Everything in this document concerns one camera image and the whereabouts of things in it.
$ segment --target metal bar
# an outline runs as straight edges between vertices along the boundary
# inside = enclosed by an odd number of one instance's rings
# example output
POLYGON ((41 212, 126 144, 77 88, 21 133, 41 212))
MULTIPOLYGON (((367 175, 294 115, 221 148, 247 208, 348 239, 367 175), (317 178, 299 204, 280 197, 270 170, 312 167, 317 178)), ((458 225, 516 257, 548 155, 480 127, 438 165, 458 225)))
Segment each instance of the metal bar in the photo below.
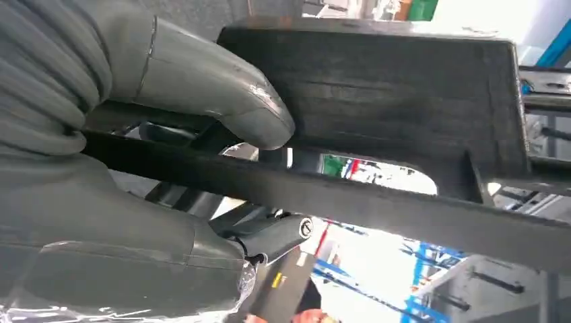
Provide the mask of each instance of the metal bar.
POLYGON ((559 221, 157 143, 85 136, 85 154, 122 172, 571 273, 571 227, 559 221))
MULTIPOLYGON (((571 133, 566 131, 556 130, 555 127, 543 127, 541 129, 541 134, 549 137, 548 139, 561 139, 565 141, 571 141, 571 133)), ((548 157, 556 157, 556 154, 553 152, 547 153, 548 157)))
POLYGON ((471 273, 472 278, 476 278, 479 279, 481 281, 485 281, 486 283, 492 284, 494 286, 497 286, 499 288, 505 289, 509 292, 512 292, 514 294, 521 294, 525 291, 525 287, 521 286, 521 285, 513 285, 510 283, 506 283, 505 281, 499 280, 497 278, 494 278, 492 276, 483 274, 483 273, 478 273, 473 271, 471 273))
POLYGON ((539 273, 539 323, 559 323, 559 275, 539 273))
POLYGON ((571 161, 548 157, 529 158, 531 174, 526 178, 495 178, 494 182, 537 192, 571 196, 571 161))
POLYGON ((567 116, 571 112, 571 96, 528 94, 523 96, 523 103, 531 114, 567 116))
POLYGON ((458 308, 462 312, 466 312, 466 311, 470 310, 470 308, 471 308, 470 304, 466 303, 465 301, 457 300, 452 296, 448 296, 448 295, 444 295, 444 294, 440 294, 440 293, 433 293, 432 295, 434 297, 438 298, 439 300, 443 301, 444 303, 447 303, 448 305, 452 305, 452 306, 458 308))

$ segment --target plastic wrap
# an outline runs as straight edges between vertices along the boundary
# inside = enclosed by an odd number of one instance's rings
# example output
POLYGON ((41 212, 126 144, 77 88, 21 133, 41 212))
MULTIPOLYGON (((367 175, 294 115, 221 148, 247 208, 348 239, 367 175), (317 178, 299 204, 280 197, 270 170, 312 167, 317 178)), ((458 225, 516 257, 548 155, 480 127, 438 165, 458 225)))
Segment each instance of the plastic wrap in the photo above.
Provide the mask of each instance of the plastic wrap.
POLYGON ((0 256, 1 323, 222 322, 256 277, 245 260, 84 242, 0 242, 0 256))

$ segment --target metal rod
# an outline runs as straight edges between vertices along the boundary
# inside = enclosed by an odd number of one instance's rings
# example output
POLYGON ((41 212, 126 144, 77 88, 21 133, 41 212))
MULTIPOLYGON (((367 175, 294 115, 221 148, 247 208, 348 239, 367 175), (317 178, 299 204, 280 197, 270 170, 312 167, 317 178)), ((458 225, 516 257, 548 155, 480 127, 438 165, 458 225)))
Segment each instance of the metal rod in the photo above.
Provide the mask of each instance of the metal rod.
POLYGON ((192 149, 84 134, 84 153, 122 172, 571 273, 567 223, 192 149))
POLYGON ((466 312, 471 308, 470 304, 466 303, 465 301, 456 300, 455 297, 444 295, 441 293, 432 293, 432 295, 438 298, 439 300, 443 301, 444 303, 447 303, 448 305, 452 305, 458 308, 460 311, 466 312))
POLYGON ((539 273, 539 323, 559 323, 559 275, 539 273))
POLYGON ((486 283, 492 284, 494 286, 497 286, 499 288, 505 289, 509 292, 512 292, 514 294, 521 294, 525 291, 525 287, 521 286, 521 285, 513 285, 510 283, 506 283, 505 281, 499 280, 497 278, 494 278, 492 276, 483 274, 483 273, 478 273, 473 271, 471 273, 472 278, 476 278, 479 279, 481 281, 485 281, 486 283))

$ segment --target green object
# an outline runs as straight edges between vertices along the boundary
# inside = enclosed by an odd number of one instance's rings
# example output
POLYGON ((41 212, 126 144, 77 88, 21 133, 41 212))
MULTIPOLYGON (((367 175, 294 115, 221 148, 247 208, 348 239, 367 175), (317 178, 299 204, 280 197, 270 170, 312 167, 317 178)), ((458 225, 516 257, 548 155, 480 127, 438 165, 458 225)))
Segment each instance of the green object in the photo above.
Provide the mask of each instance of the green object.
POLYGON ((323 173, 329 176, 341 177, 347 158, 334 155, 325 155, 323 173))
POLYGON ((407 18, 410 22, 429 22, 434 17, 438 0, 414 0, 407 18))

